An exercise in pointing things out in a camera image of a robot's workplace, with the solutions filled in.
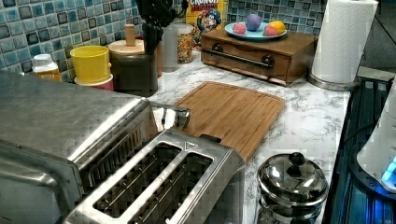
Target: white marble countertop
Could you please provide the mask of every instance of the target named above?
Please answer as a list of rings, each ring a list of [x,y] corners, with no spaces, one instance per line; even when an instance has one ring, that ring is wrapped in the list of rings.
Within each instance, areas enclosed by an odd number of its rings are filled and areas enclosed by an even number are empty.
[[[306,82],[304,78],[282,87],[205,65],[200,60],[199,52],[195,51],[193,57],[192,63],[182,64],[176,72],[163,73],[158,79],[158,91],[149,99],[172,105],[203,82],[211,80],[266,92],[286,100],[275,125],[262,139],[254,157],[247,162],[244,224],[254,222],[258,206],[257,169],[275,154],[303,153],[323,170],[331,183],[349,92],[326,91]]]

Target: stovetop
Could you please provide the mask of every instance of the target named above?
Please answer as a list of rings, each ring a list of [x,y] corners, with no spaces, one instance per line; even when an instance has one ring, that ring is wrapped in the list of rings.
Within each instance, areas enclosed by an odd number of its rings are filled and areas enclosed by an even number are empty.
[[[373,132],[391,87],[390,81],[361,80],[349,99],[323,223],[396,223],[396,201],[370,190],[368,178],[353,172],[353,157]]]

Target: paper towel holder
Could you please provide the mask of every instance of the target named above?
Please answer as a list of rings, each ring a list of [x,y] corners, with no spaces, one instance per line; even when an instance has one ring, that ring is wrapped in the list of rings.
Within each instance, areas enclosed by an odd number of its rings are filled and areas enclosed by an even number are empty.
[[[361,78],[358,76],[355,76],[352,82],[335,83],[315,77],[311,71],[307,73],[306,80],[312,85],[328,91],[354,91],[361,84]]]

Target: toaster slot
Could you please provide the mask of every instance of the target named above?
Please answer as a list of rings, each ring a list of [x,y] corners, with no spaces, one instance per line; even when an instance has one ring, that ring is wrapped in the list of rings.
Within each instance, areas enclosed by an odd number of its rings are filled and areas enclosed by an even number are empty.
[[[99,186],[141,149],[143,144],[141,134],[141,130],[137,128],[123,138],[116,139],[109,146],[111,149],[107,154],[90,168],[89,187],[96,188]]]
[[[159,144],[93,207],[111,217],[120,217],[180,151],[178,147]]]
[[[165,220],[172,218],[211,163],[212,160],[206,157],[189,153],[129,223],[166,223]]]

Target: cereal box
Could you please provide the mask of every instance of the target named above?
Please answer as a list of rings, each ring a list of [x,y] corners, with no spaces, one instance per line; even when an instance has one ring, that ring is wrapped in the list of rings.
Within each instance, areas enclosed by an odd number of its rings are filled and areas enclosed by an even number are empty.
[[[222,29],[227,18],[228,0],[189,0],[186,23],[194,27],[193,46],[201,49],[201,35]]]

